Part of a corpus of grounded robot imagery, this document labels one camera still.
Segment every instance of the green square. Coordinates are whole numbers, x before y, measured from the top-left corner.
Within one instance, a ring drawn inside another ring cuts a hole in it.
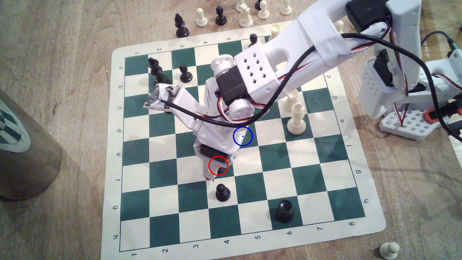
[[[149,163],[149,188],[177,184],[176,159]]]
[[[325,192],[326,185],[322,176],[321,165],[314,164],[292,168],[297,195]]]
[[[178,185],[178,207],[180,212],[206,209],[208,202],[205,181]]]
[[[176,134],[175,138],[177,158],[196,155],[196,152],[194,152],[193,147],[194,142],[196,141],[196,136],[193,135],[193,132]]]
[[[263,173],[254,173],[234,177],[237,202],[239,204],[266,200]]]
[[[211,238],[229,237],[241,234],[239,209],[237,205],[208,209]]]
[[[320,163],[348,159],[342,135],[317,137],[315,144]]]
[[[138,139],[123,142],[122,165],[149,162],[149,139]]]
[[[276,218],[276,209],[279,206],[279,202],[281,202],[281,200],[283,199],[290,201],[290,203],[292,203],[292,208],[294,210],[293,219],[287,223],[282,223]],[[297,196],[271,199],[268,201],[268,207],[269,216],[271,218],[271,225],[273,226],[273,229],[286,229],[303,226],[302,215],[300,214],[300,206],[298,205]]]
[[[159,113],[149,115],[149,137],[175,133],[175,115]]]
[[[143,107],[146,100],[147,94],[125,97],[123,100],[123,117],[131,118],[147,115],[148,110]]]
[[[197,72],[197,85],[205,85],[205,81],[214,77],[213,70],[210,67],[210,64],[196,66]]]
[[[364,209],[359,197],[358,188],[348,188],[327,192],[334,220],[365,217]]]
[[[179,68],[184,63],[186,66],[196,66],[196,56],[194,48],[173,50],[172,51],[172,68]]]
[[[261,166],[264,172],[290,168],[286,143],[259,146]]]
[[[307,138],[313,138],[313,132],[311,132],[311,125],[310,121],[308,119],[308,115],[305,115],[303,118],[303,121],[305,121],[306,124],[306,129],[303,133],[300,135],[294,135],[289,130],[287,129],[287,123],[290,120],[290,117],[288,118],[281,118],[282,120],[282,126],[284,128],[284,136],[286,137],[286,141],[294,141],[294,140],[302,140],[302,139],[307,139]]]
[[[332,100],[328,88],[303,91],[306,111],[308,114],[333,110]]]
[[[144,217],[149,217],[149,190],[122,193],[120,221]]]
[[[180,243],[178,213],[149,218],[150,247],[163,247]]]
[[[218,53],[222,54],[229,54],[231,56],[236,56],[237,54],[242,52],[242,43],[241,41],[234,41],[228,43],[219,43],[218,44]]]
[[[147,73],[147,54],[125,58],[125,75],[137,75]]]

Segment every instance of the chess piece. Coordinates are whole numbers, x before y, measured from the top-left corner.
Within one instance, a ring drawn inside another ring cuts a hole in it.
[[[202,8],[196,9],[197,20],[196,24],[200,27],[204,27],[208,24],[208,19],[204,17],[204,10]]]
[[[260,11],[258,12],[258,18],[262,20],[268,19],[269,17],[268,3],[265,0],[262,0],[258,6],[261,7],[261,9],[259,9]]]
[[[274,24],[271,26],[271,35],[269,36],[268,41],[271,41],[274,39],[277,35],[279,35],[279,32],[281,31],[281,27],[278,24]]]
[[[292,203],[284,199],[279,202],[279,206],[276,209],[276,218],[282,223],[290,222],[294,216],[294,210],[292,208]]]
[[[252,45],[254,45],[255,43],[257,43],[257,41],[258,41],[257,35],[254,34],[254,33],[252,33],[252,34],[250,35],[250,44],[249,44],[249,47],[252,46]]]
[[[292,106],[291,118],[287,122],[287,130],[293,135],[300,135],[306,129],[306,123],[303,120],[305,117],[305,107],[302,103],[297,102]]]
[[[292,13],[292,7],[289,6],[290,0],[282,0],[282,2],[284,3],[284,5],[281,7],[280,12],[283,15],[291,14]]]
[[[254,24],[252,17],[250,16],[250,8],[241,6],[242,12],[239,18],[239,25],[244,28],[251,27]]]
[[[217,12],[217,17],[215,18],[215,23],[217,25],[225,25],[226,22],[228,21],[228,18],[226,18],[226,16],[224,16],[223,14],[223,7],[221,6],[217,6],[217,8],[215,9],[215,11]]]
[[[187,37],[189,35],[189,30],[184,27],[183,17],[181,17],[179,13],[175,14],[175,27],[177,28],[176,36],[178,38]]]
[[[242,12],[242,8],[241,6],[244,5],[245,7],[247,7],[247,5],[244,3],[244,0],[238,0],[238,3],[236,5],[236,10],[238,12]]]
[[[380,246],[379,253],[386,260],[393,260],[398,255],[400,246],[396,242],[383,243]]]
[[[284,103],[284,108],[291,112],[292,111],[292,106],[293,104],[297,103],[297,97],[298,97],[298,90],[294,89],[289,92],[287,95],[287,100]]]
[[[184,63],[180,65],[180,71],[181,71],[181,75],[180,75],[181,82],[183,83],[191,82],[191,80],[193,79],[193,75],[188,71],[188,67],[186,67]]]
[[[217,197],[218,201],[225,202],[229,200],[231,196],[231,191],[225,185],[223,184],[218,184],[217,185],[217,191],[215,192],[215,196]]]

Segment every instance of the black cable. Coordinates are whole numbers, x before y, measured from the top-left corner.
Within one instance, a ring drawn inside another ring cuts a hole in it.
[[[433,83],[432,74],[430,73],[430,70],[428,69],[425,62],[423,62],[419,57],[417,57],[413,53],[411,53],[411,52],[409,52],[409,51],[407,51],[407,50],[405,50],[405,49],[403,49],[403,48],[401,48],[401,47],[399,47],[399,46],[397,46],[395,44],[389,43],[389,42],[387,42],[387,41],[385,41],[383,39],[377,38],[377,37],[372,36],[372,35],[366,35],[366,34],[361,34],[361,33],[343,33],[342,37],[343,38],[363,39],[363,40],[369,40],[369,41],[373,41],[375,43],[379,43],[379,44],[381,44],[381,45],[383,45],[385,47],[388,47],[388,48],[390,48],[392,50],[395,50],[395,51],[403,54],[404,56],[410,58],[411,60],[413,60],[417,64],[419,64],[419,66],[421,66],[422,69],[424,70],[425,76],[427,77],[428,87],[430,89],[430,93],[432,94],[433,105],[435,107],[435,112],[436,112],[436,115],[438,117],[438,121],[441,124],[441,127],[443,127],[443,129],[446,130],[446,132],[448,134],[450,134],[452,137],[454,137],[458,141],[462,142],[462,138],[459,135],[457,135],[454,131],[452,131],[443,120],[443,117],[441,115],[441,110],[440,110],[440,107],[439,107],[439,103],[438,103],[438,96],[436,94],[435,84]]]

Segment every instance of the blue circle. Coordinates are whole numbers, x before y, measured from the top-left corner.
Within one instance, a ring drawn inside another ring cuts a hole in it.
[[[238,143],[236,142],[236,139],[234,139],[234,135],[236,134],[236,131],[237,131],[239,128],[247,128],[247,130],[250,131],[250,134],[252,135],[252,137],[250,138],[250,141],[249,141],[247,144],[238,144]],[[248,127],[241,126],[241,127],[236,128],[236,130],[234,130],[234,133],[232,133],[232,139],[233,139],[234,142],[235,142],[237,145],[239,145],[239,146],[248,146],[248,145],[252,142],[252,140],[254,139],[254,134],[252,133],[252,130],[250,130]]]

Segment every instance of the white square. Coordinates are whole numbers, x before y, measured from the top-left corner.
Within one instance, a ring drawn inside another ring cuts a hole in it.
[[[307,83],[301,86],[302,91],[320,89],[325,87],[327,87],[327,85],[326,80],[324,79],[324,74],[317,76],[316,78],[308,81]]]
[[[163,161],[176,158],[175,134],[149,138],[149,161]]]
[[[203,181],[205,178],[202,172],[202,160],[196,155],[176,159],[178,184]]]
[[[240,148],[233,163],[234,176],[263,172],[258,146]]]
[[[210,238],[208,209],[180,212],[180,242]]]
[[[291,168],[263,172],[263,180],[267,199],[297,195]]]
[[[149,189],[149,162],[122,167],[122,192]]]
[[[210,64],[214,58],[219,56],[218,44],[200,46],[194,48],[196,66]]]
[[[308,114],[313,137],[332,136],[340,134],[334,110]]]
[[[148,58],[153,57],[154,59],[158,60],[159,66],[162,68],[162,70],[172,69],[172,52],[171,51],[149,54],[147,57]]]
[[[181,71],[179,68],[172,70],[172,83],[182,87],[196,87],[197,86],[197,70],[196,66],[188,67],[188,71],[193,75],[193,79],[188,83],[183,83],[180,79]]]
[[[327,192],[317,192],[297,196],[303,225],[333,221]]]
[[[149,93],[148,73],[125,76],[125,96],[135,96]]]
[[[120,222],[120,250],[148,248],[149,218],[138,218]]]
[[[218,184],[223,184],[226,186],[226,188],[230,189],[231,196],[225,202],[220,202],[217,199],[217,196],[215,195]],[[209,209],[236,205],[237,204],[237,194],[236,194],[236,182],[234,181],[234,176],[215,179],[215,181],[208,181],[207,182],[207,201],[208,201]]]
[[[281,100],[278,101],[279,113],[281,114],[281,118],[287,118],[290,116],[290,112],[284,108],[284,103],[286,101],[287,101],[287,97],[283,97]],[[306,114],[307,112],[306,112],[305,99],[303,98],[303,93],[300,91],[298,92],[297,102],[300,102],[303,104],[303,106],[305,107],[305,114]]]
[[[321,163],[321,170],[327,191],[356,187],[348,160]]]
[[[178,207],[178,185],[149,189],[149,216],[176,214]]]
[[[269,215],[268,201],[255,201],[237,205],[241,233],[252,233],[271,230],[271,217]]]
[[[314,138],[295,140],[286,143],[291,167],[300,167],[319,163]]]
[[[124,118],[123,141],[149,138],[149,116]]]
[[[269,145],[286,141],[281,118],[255,122],[258,145]]]

